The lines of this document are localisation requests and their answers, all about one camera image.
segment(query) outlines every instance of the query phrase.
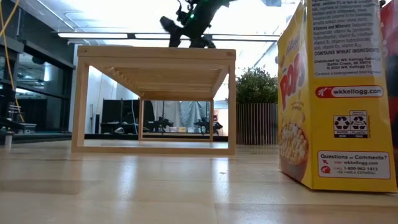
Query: ceiling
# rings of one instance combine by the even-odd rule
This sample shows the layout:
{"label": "ceiling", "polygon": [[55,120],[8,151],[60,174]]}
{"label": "ceiling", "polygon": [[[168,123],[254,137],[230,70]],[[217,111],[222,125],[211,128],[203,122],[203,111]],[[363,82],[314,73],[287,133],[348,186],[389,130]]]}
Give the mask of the ceiling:
{"label": "ceiling", "polygon": [[[298,0],[282,0],[281,7],[267,7],[264,2],[231,2],[229,8],[222,7],[217,12],[206,33],[280,35]],[[21,0],[20,6],[57,32],[164,32],[160,17],[176,19],[179,4],[177,0]],[[89,44],[168,46],[166,40],[96,40]],[[219,41],[215,44],[220,49],[237,50],[238,68],[254,66],[271,46],[270,42]],[[187,41],[181,44],[181,47],[188,46]],[[261,62],[257,66],[275,64],[275,60]]]}

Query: wooden slat wall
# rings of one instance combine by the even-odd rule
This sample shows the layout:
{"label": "wooden slat wall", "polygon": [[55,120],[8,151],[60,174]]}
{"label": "wooden slat wall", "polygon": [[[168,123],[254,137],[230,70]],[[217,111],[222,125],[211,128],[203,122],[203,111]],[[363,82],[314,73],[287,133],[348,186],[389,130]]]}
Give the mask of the wooden slat wall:
{"label": "wooden slat wall", "polygon": [[238,104],[236,109],[237,144],[277,144],[276,103]]}

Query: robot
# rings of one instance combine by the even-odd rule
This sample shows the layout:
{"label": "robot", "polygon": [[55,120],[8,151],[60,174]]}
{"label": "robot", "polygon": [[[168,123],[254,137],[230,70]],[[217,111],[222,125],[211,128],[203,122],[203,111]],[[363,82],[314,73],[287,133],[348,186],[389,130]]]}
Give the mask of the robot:
{"label": "robot", "polygon": [[182,11],[181,2],[177,1],[180,3],[176,12],[177,21],[183,27],[176,25],[173,20],[165,16],[160,18],[163,29],[170,34],[169,47],[178,47],[181,44],[181,36],[186,35],[191,41],[189,46],[191,48],[216,48],[210,39],[202,37],[203,33],[211,27],[210,23],[217,10],[221,6],[229,7],[229,3],[236,0],[185,0],[189,4],[188,12]]}

